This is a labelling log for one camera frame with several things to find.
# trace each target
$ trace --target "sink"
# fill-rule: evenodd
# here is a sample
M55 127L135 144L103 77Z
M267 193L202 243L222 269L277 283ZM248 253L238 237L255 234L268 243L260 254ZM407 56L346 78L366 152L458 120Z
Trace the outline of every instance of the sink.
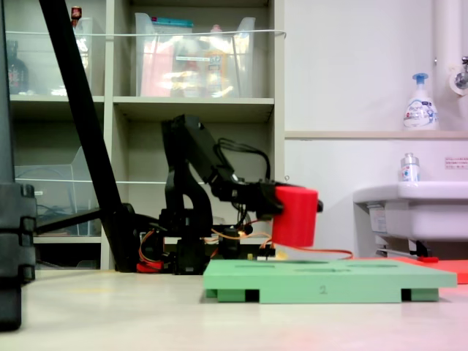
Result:
M366 206L378 236L411 241L468 241L468 182L419 181L370 186L353 201Z

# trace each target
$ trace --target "green foam board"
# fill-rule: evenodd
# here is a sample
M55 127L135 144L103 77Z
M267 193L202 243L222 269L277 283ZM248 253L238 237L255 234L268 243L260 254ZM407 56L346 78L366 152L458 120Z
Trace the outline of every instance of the green foam board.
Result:
M456 274L392 261L212 260L203 274L207 298L261 303L390 303L438 301Z

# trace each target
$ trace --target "robotic arm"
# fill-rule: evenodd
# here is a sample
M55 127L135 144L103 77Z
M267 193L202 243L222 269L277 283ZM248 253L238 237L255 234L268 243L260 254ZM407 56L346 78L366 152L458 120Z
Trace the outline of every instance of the robotic arm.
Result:
M194 179L189 165L210 186L214 196L221 201L245 205L246 210L255 212L260 220L271 220L283 213L284 206L276 196L276 187L286 184L268 179L252 183L238 178L224 157L220 144L197 116L183 115L165 121L162 133L169 173L165 187L167 208L162 210L159 224L166 229L162 233L164 236L181 238L177 244L175 273L199 274L206 263L201 238L211 236L214 226L208 195ZM192 201L193 209L184 207L184 195ZM321 210L319 201L317 211ZM233 225L215 227L225 235L238 235ZM221 238L219 251L224 258L238 258L239 241Z

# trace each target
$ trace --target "pipe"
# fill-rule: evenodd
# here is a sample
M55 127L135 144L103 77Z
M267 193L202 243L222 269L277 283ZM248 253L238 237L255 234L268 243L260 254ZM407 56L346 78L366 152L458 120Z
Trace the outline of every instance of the pipe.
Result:
M450 87L453 70L461 69L462 0L434 0L434 38L437 65L434 70L434 101L439 110L441 129L458 129L459 96Z

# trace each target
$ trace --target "shelf board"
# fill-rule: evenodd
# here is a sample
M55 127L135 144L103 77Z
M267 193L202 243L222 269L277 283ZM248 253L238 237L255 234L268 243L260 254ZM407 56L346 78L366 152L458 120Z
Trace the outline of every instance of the shelf board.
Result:
M100 121L104 120L104 97L93 97ZM72 121L68 97L10 95L15 121Z
M130 121L153 122L187 113L204 123L265 123L274 107L274 99L268 98L114 97L113 101Z
M35 244L100 244L100 236L35 236Z
M401 140L466 140L468 131L421 130L396 132L286 131L286 140L336 139L401 139Z
M179 238L164 238L164 244L176 245ZM261 245L267 238L247 238L241 240L241 245Z
M130 0L136 6L267 7L269 0Z

